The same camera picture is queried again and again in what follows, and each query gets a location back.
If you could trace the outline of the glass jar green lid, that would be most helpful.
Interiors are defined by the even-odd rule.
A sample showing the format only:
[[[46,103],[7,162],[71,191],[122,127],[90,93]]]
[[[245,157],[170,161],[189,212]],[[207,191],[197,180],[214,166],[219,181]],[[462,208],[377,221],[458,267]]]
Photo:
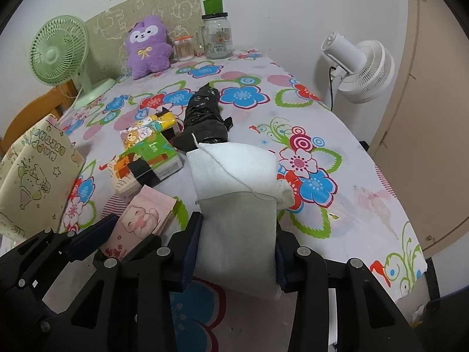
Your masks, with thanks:
[[[222,0],[203,0],[200,34],[203,51],[209,59],[229,58],[233,53],[231,26]]]

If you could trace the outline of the wooden bed headboard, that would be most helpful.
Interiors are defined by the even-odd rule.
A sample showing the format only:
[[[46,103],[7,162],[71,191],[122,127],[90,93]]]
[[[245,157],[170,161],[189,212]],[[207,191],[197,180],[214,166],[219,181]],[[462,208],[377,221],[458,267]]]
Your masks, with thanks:
[[[72,106],[77,94],[74,82],[69,80],[29,103],[9,122],[6,133],[1,137],[1,156],[3,157],[10,146],[40,119],[49,114],[60,119]]]

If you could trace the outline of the green desk fan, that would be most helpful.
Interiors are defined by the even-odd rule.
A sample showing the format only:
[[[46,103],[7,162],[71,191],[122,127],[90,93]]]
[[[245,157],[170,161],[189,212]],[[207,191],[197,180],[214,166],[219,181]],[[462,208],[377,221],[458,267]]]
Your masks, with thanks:
[[[73,79],[80,90],[73,107],[80,109],[108,92],[116,81],[106,78],[93,84],[87,70],[89,36],[80,18],[60,15],[38,30],[29,50],[29,66],[37,80],[58,87]]]

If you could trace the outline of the cream cartoon fabric storage box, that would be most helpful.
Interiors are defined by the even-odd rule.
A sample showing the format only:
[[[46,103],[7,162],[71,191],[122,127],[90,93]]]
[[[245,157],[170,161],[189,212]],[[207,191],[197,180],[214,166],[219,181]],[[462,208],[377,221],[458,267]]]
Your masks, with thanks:
[[[51,114],[21,135],[1,160],[1,235],[23,242],[58,230],[84,161]]]

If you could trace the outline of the beige door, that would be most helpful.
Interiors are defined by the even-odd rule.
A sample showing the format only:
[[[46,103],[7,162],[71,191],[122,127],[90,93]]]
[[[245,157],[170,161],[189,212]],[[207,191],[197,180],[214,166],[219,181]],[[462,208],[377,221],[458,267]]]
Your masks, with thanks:
[[[433,257],[468,232],[468,37],[444,0],[409,0],[398,77],[371,155]]]

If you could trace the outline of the beige cartoon cardboard panel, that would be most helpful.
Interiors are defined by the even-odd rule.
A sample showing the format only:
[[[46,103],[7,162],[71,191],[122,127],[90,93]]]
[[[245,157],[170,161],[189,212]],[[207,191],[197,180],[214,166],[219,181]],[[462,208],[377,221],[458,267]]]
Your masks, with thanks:
[[[201,15],[201,0],[127,0],[88,19],[87,72],[91,81],[128,73],[125,44],[132,32],[150,37],[160,22],[169,41],[194,36],[202,26]]]

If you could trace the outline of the white cloth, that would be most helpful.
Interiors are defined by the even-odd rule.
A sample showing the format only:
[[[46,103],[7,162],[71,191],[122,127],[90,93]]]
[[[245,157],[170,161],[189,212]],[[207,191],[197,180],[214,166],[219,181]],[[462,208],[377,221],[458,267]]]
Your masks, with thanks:
[[[247,144],[197,142],[188,164],[203,215],[196,276],[262,299],[276,282],[277,212],[294,203],[275,154]]]

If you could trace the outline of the white circulator fan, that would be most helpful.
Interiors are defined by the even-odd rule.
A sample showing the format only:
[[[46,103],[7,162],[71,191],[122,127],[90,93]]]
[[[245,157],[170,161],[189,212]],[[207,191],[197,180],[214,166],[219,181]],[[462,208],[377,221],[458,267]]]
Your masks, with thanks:
[[[342,34],[330,33],[321,46],[324,56],[334,64],[328,73],[328,95],[324,100],[332,109],[340,93],[353,104],[368,103],[382,94],[393,78],[393,56],[378,40],[352,44]]]

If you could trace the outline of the toothpick jar orange lid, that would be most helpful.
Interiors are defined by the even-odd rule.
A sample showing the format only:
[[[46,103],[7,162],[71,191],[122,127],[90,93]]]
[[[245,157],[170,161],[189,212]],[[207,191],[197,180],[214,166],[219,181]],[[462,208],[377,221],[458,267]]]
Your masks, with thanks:
[[[178,61],[187,61],[195,57],[192,36],[178,37],[173,40],[174,50]]]

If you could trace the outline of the green orange tissue pack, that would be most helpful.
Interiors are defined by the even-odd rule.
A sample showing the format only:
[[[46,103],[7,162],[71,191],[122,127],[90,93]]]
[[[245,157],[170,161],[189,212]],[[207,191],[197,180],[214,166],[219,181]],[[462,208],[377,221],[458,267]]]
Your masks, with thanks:
[[[136,143],[108,164],[115,194],[125,201],[143,186],[155,187],[181,168],[179,154],[161,133]]]

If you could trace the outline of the black plastic bag bundle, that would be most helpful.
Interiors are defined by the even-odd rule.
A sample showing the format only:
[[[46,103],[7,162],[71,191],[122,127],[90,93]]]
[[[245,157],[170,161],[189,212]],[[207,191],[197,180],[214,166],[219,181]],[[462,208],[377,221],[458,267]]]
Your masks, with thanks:
[[[223,119],[219,108],[220,92],[205,84],[189,99],[183,120],[183,131],[172,139],[172,145],[184,152],[197,148],[199,143],[228,142],[232,117]]]

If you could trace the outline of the purple plush bunny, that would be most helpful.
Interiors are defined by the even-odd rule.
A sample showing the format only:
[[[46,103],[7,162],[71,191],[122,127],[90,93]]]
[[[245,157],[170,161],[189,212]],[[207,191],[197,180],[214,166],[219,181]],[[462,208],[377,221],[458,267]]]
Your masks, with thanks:
[[[129,31],[125,48],[133,79],[163,72],[170,67],[172,46],[167,41],[167,28],[159,16],[149,15],[137,22]]]

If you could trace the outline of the floral tablecloth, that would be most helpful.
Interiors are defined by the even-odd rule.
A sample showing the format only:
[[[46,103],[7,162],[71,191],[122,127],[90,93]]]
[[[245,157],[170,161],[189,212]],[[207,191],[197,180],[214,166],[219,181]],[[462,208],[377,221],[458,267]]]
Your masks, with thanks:
[[[70,109],[61,129],[87,160],[61,220],[83,230],[123,201],[108,164],[123,153],[120,132],[164,109],[182,120],[204,84],[221,94],[232,142],[276,155],[277,178],[294,203],[280,225],[323,258],[360,259],[395,303],[426,271],[421,246],[389,182],[354,135],[320,100],[271,59],[254,51],[228,60],[193,60],[139,80],[120,78],[95,102]]]

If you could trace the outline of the pink pig tissue pack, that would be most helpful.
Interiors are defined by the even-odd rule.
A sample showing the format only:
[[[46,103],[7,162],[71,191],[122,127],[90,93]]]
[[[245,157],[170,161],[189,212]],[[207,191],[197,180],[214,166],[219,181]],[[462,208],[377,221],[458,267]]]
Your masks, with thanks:
[[[100,250],[106,258],[122,260],[150,235],[161,235],[176,206],[176,199],[144,186],[121,214]]]

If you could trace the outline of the yellow cartoon tissue pack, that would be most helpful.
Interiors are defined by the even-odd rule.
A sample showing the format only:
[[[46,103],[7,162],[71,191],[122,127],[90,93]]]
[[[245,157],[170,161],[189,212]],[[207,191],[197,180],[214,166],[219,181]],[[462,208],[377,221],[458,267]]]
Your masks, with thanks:
[[[176,117],[170,112],[165,112],[151,114],[146,119],[135,122],[131,127],[122,130],[120,137],[124,149],[127,150],[146,138],[154,138],[157,133],[163,134],[170,141],[180,132]]]

